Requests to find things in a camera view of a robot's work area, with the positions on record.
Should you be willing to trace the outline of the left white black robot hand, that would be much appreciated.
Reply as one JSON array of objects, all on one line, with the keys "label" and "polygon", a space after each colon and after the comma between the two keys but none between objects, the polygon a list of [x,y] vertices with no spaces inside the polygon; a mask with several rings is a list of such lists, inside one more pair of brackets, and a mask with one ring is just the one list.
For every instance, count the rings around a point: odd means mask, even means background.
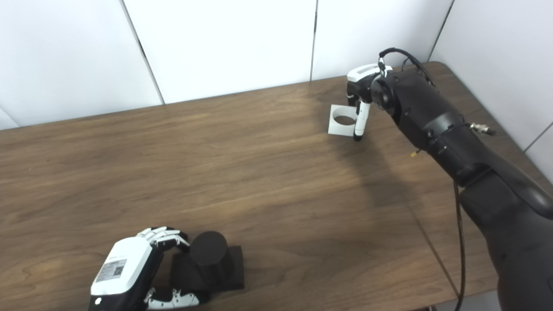
[{"label": "left white black robot hand", "polygon": [[190,250],[188,235],[168,226],[117,241],[90,289],[90,311],[175,311],[206,304],[207,292],[152,286],[164,253]]}]

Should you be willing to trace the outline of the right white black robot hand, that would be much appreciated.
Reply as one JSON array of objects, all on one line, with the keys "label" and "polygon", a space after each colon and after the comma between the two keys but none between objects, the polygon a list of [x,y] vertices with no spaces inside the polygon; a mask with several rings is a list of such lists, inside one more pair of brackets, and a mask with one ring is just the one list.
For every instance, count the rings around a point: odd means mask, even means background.
[{"label": "right white black robot hand", "polygon": [[371,94],[372,84],[381,76],[381,70],[376,63],[355,68],[347,74],[348,105],[356,108],[353,139],[357,142],[362,140],[365,134],[371,105],[374,103]]}]

